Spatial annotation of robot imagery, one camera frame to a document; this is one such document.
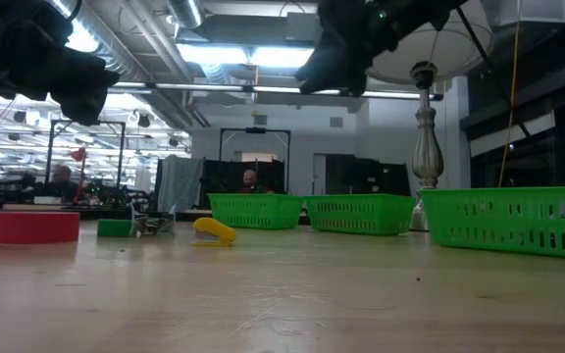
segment man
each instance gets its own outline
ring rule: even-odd
[[[243,187],[238,191],[239,193],[274,193],[269,187],[259,184],[256,172],[247,170],[243,173]]]
[[[47,194],[62,198],[64,203],[74,202],[77,193],[77,184],[70,181],[71,169],[67,166],[56,166],[47,184]]]

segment yellow object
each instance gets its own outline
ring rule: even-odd
[[[193,246],[231,246],[236,240],[236,230],[213,220],[201,218],[193,222],[196,236],[207,238],[208,241],[195,241]]]

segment table surface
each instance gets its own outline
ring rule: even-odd
[[[564,352],[565,259],[238,231],[0,245],[0,352]]]

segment white wall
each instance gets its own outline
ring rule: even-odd
[[[437,110],[437,141],[443,152],[445,169],[439,179],[440,188],[470,187],[470,151],[459,120],[468,115],[468,86],[465,77],[454,79],[444,100],[435,102]],[[267,128],[292,129],[290,151],[290,190],[295,195],[310,195],[313,183],[315,154],[354,154],[383,163],[407,165],[412,194],[419,184],[411,171],[418,128],[415,113],[418,101],[369,100],[357,114],[348,114],[342,108],[265,106],[259,114],[267,114]],[[219,127],[252,126],[253,107],[224,108],[202,106],[201,111],[213,128],[193,133],[193,158],[218,159]],[[343,117],[344,128],[329,127],[330,117]],[[225,133],[225,140],[231,136]],[[223,160],[229,161],[234,153],[274,153],[285,159],[286,148],[273,135],[237,133],[224,145]]]

